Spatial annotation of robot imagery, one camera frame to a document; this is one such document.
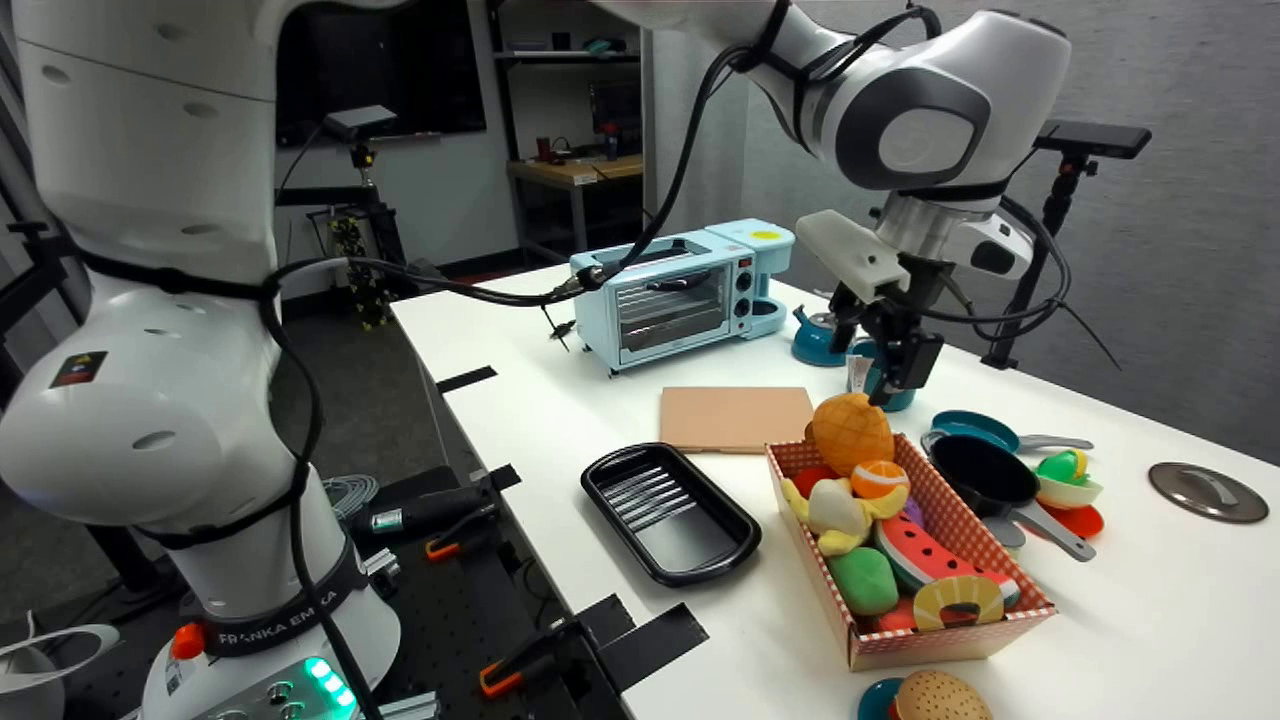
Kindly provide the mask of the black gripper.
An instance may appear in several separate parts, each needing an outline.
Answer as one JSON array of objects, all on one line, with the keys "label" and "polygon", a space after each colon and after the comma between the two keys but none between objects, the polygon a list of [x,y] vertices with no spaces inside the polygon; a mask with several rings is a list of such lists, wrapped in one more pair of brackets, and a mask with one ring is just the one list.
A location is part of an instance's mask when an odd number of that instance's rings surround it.
[{"label": "black gripper", "polygon": [[857,330],[863,330],[878,348],[905,348],[895,361],[892,383],[917,393],[927,383],[944,340],[922,330],[922,314],[941,301],[944,283],[953,280],[947,266],[913,260],[907,266],[913,288],[888,291],[877,306],[860,306],[853,288],[837,283],[829,314],[833,314],[833,353],[848,358]]}]

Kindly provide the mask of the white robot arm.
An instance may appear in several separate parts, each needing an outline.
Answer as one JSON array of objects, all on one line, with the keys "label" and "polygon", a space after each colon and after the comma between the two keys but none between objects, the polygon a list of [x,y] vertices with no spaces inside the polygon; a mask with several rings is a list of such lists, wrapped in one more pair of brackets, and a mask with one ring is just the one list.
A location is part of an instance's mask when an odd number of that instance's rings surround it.
[{"label": "white robot arm", "polygon": [[[38,358],[0,425],[4,485],[78,524],[153,535],[193,589],[207,647],[161,647],[143,720],[204,720],[327,664],[358,713],[405,626],[368,589],[319,472],[277,438],[277,58],[305,7],[394,0],[13,0],[38,199],[86,268],[86,319]],[[794,0],[592,0],[690,32],[857,190],[957,227],[997,199],[1046,120],[1070,40],[1018,13],[892,50]]]}]

